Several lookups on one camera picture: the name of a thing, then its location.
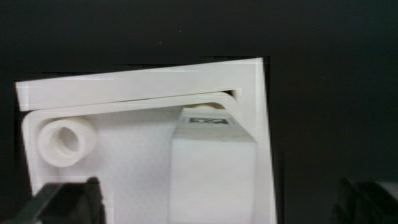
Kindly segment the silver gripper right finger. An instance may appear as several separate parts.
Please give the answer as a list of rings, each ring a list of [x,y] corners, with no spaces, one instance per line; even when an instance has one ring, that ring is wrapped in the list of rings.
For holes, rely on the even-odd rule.
[[[340,181],[332,224],[398,224],[398,183]]]

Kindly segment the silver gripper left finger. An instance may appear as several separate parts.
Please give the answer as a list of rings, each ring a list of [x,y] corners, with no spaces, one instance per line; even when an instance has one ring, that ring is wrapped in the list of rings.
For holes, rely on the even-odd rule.
[[[48,183],[30,199],[14,224],[107,224],[100,180]]]

